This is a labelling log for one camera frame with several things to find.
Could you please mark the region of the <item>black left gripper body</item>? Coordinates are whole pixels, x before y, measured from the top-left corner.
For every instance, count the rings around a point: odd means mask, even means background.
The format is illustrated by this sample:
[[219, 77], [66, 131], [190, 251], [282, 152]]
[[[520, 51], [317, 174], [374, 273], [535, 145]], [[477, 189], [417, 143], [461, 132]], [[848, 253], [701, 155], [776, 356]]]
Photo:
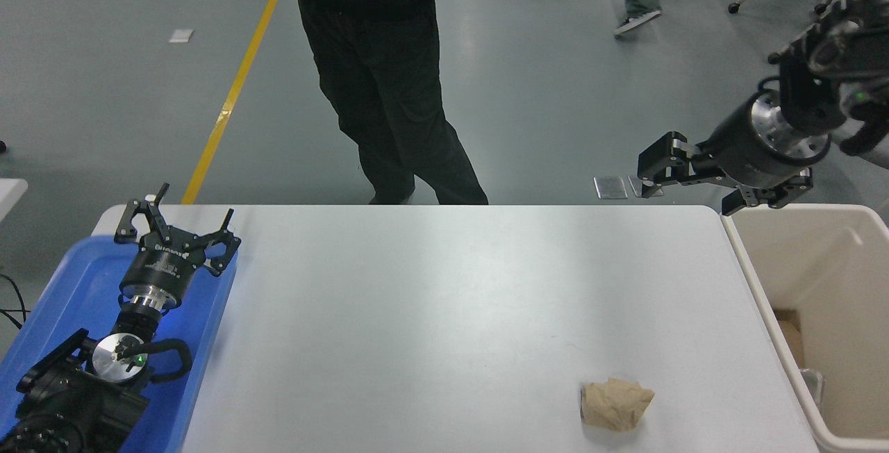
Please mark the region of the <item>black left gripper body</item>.
[[206, 260], [208, 244], [206, 238], [179, 228], [169, 231], [169, 240], [158, 231], [143, 235], [121, 281], [121, 294], [127, 298], [162, 294], [166, 301], [182, 301]]

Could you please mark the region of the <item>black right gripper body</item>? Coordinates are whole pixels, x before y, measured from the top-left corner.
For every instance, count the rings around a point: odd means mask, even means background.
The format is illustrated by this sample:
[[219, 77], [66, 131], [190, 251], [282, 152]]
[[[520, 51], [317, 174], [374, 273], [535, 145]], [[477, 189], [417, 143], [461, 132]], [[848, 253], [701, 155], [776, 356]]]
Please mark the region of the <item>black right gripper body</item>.
[[702, 151], [737, 184], [768, 189], [813, 165], [813, 137], [797, 132], [771, 99], [749, 99], [708, 137]]

